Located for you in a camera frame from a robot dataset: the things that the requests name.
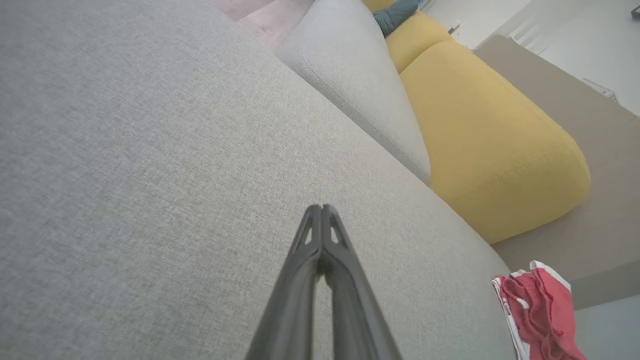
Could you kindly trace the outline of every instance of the sofa cushion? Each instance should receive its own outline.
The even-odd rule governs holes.
[[[398,74],[431,46],[454,41],[447,30],[423,12],[415,12],[386,39],[389,56]]]
[[[589,169],[571,136],[462,45],[440,42],[400,76],[431,154],[429,186],[489,243],[587,197]]]
[[[363,4],[374,13],[378,10],[386,9],[396,3],[396,0],[363,0]]]
[[[405,359],[514,359],[498,255],[210,1],[3,11],[0,357],[242,359],[329,202]]]
[[[427,181],[429,156],[380,27],[360,0],[318,0],[278,57]]]

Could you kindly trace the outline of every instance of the gray sofa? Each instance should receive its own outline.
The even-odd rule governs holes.
[[[495,251],[206,0],[5,2],[0,357],[241,359],[305,208],[405,359],[514,359]],[[332,353],[330,292],[314,358]]]

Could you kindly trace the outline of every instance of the yellow sofa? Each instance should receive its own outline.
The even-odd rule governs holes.
[[[418,11],[386,41],[429,152],[429,187],[488,243],[586,199],[589,169],[571,136],[437,22]]]

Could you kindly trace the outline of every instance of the yellow cushion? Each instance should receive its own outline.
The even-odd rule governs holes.
[[[429,187],[488,243],[551,222],[591,187],[575,141],[456,42],[402,71],[429,158]]]
[[[369,10],[373,12],[377,12],[378,10],[386,9],[389,6],[396,3],[396,0],[362,0],[364,5],[367,5]]]
[[[435,20],[415,12],[387,36],[387,47],[399,74],[426,49],[443,41],[454,40]]]

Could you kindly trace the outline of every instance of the beige floor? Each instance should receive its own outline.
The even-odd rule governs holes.
[[[262,45],[276,51],[314,0],[211,0]]]

